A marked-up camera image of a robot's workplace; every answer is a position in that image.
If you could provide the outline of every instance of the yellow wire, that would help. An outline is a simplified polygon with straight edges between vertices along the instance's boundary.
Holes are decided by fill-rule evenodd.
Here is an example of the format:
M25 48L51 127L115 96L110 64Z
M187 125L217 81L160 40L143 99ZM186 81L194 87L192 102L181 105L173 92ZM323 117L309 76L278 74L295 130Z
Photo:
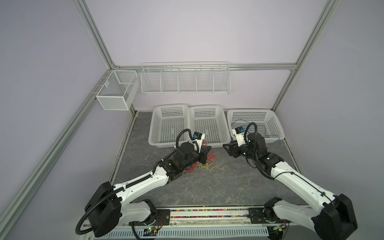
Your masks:
M218 166L213 166L211 169L209 169L209 166L211 166L213 163L214 163L214 161L212 160L212 163L209 165L207 163L206 166L202 166L201 164L199 164L198 166L199 166L199 168L205 168L206 170L209 170L209 171L212 171L212 169L214 169L215 167L217 167L217 169L219 169L219 170L223 170L225 167L227 167L227 165L224 165L223 168L219 168Z

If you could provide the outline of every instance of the wire basket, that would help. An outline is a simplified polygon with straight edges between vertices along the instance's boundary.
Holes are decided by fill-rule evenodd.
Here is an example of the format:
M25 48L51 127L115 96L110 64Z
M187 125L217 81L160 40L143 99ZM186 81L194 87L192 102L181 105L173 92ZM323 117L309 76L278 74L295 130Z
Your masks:
M285 138L283 128L275 112L266 109L235 109L227 112L228 127L232 138L235 139L232 129L254 122L257 125L257 132L260 133L266 143ZM255 132L255 127L250 126L248 133Z
M152 113L148 143L157 147L173 147L177 135L188 128L188 106L185 104L163 105L155 107ZM184 133L179 145L188 142L189 135Z
M192 132L205 133L209 146L222 147L231 141L221 106L207 105L189 108L189 126Z
M146 67L141 73L144 94L230 93L229 64Z
M136 71L113 70L96 97L105 110L129 110L139 85Z

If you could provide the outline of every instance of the blue wire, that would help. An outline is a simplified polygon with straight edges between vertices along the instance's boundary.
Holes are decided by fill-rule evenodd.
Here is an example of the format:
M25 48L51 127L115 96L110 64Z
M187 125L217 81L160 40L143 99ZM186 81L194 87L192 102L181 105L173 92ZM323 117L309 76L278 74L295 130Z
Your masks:
M234 124L235 122L237 122L237 121L244 121L244 122L250 123L250 122L248 122L248 121L245 121L244 119L237 119L237 120L235 120L233 123L231 123L231 128L233 128L233 124ZM281 147L281 139L280 139L280 136L279 136L279 135L274 135L274 134L272 134L272 135L267 135L266 131L264 132L264 134L265 134L266 137L270 137L270 136L278 137L278 138L279 138L279 147Z

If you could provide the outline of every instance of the table surface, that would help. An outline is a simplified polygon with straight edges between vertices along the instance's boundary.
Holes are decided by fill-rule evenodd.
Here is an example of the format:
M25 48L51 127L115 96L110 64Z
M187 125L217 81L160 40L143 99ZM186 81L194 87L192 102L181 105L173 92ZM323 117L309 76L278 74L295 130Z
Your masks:
M121 159L114 183L125 182L152 170L153 164L174 148L158 148L148 143L151 112L138 112L136 122ZM268 150L282 157L294 167L284 141L267 143ZM222 148L212 148L216 154L214 163L223 170L196 168L192 173L184 172L175 181L140 196L133 202L150 199L157 207L201 206L201 205L264 205L273 197L280 197L297 205L307 203L291 189L277 180L269 180L257 169L251 168L244 157L228 156Z

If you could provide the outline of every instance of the metal beam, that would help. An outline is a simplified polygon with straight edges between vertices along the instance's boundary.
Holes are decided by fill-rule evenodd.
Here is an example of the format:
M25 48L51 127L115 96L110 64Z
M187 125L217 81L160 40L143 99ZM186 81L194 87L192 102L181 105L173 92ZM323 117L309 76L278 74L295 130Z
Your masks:
M199 67L200 65L156 65L156 68L170 68L170 67ZM243 71L243 70L295 70L297 68L296 63L246 63L246 64L230 64L229 70L231 71ZM141 72L143 66L117 66L115 70L134 70Z
M0 240L6 239L6 237L10 234L11 230L25 209L28 207L32 198L35 196L44 180L55 166L57 160L60 158L76 131L91 111L96 100L96 93L100 90L110 72L111 71L106 71L99 83L89 94L87 100L81 105L71 121L65 127L64 131L60 134L32 175L28 178L24 186L17 193L11 204L0 216Z
M97 49L99 50L101 57L103 58L105 64L107 65L108 69L115 68L115 64L112 61L111 56L109 55L108 49L101 38L100 32L96 26L95 21L93 20L93 17L91 15L91 12L89 11L89 8L85 2L85 0L73 0L73 3L77 7L77 10L80 13L81 19L84 21L85 26L87 27L87 30L92 37L92 40L94 41Z
M295 80L298 72L302 68L305 60L311 53L311 50L313 49L314 45L316 44L317 40L319 39L321 33L323 32L325 26L328 23L329 18L339 5L340 0L328 0L327 3L325 4L323 11L321 12L321 15L319 19L317 20L314 29L311 32L311 35L305 44L303 50L300 53L300 56L296 62L297 69L292 70L291 74L288 76L288 79L286 80L283 88L281 89L273 107L272 110L276 111L277 108L279 107L280 103L282 102L285 94L288 92L289 87L291 86L292 82Z

